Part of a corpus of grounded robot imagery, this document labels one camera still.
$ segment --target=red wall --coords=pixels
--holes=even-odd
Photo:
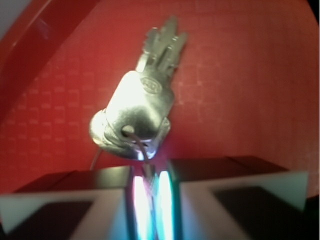
[[[189,39],[158,169],[169,158],[255,155],[309,171],[308,195],[319,194],[319,26],[306,0],[101,0],[2,122],[0,192],[89,169],[91,117],[170,15]],[[132,163],[103,152],[96,167]]]

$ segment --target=key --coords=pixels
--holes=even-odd
[[[171,128],[168,114],[174,102],[170,87],[187,34],[176,34],[177,18],[170,17],[158,31],[152,28],[135,70],[119,82],[107,107],[89,125],[93,141],[103,150],[127,159],[143,160],[141,145],[124,134],[130,130],[152,159]]]

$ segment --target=silver key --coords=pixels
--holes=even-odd
[[[173,16],[159,32],[152,28],[147,33],[135,71],[123,76],[108,106],[93,116],[89,133],[103,150],[143,160],[135,141],[123,133],[126,129],[139,137],[149,159],[157,153],[171,128],[167,118],[174,102],[170,81],[187,40],[186,33],[176,36],[176,31]]]

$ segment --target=glowing light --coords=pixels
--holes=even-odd
[[[172,187],[167,171],[158,178],[155,202],[156,231],[159,240],[173,239]],[[153,221],[148,196],[141,176],[134,177],[134,207],[137,222],[138,239],[152,240]]]
[[[159,175],[157,195],[157,229],[159,239],[173,239],[172,187],[167,171]]]
[[[134,208],[139,240],[152,239],[152,219],[144,181],[141,176],[134,177]]]

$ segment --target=red textured surface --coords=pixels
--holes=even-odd
[[[319,26],[306,0],[101,0],[1,124],[0,192],[90,167],[90,118],[170,15],[189,39],[158,169],[170,158],[255,155],[308,170],[308,195],[319,194]],[[104,152],[96,167],[131,163]]]
[[[97,1],[32,0],[15,20],[0,42],[0,122]]]

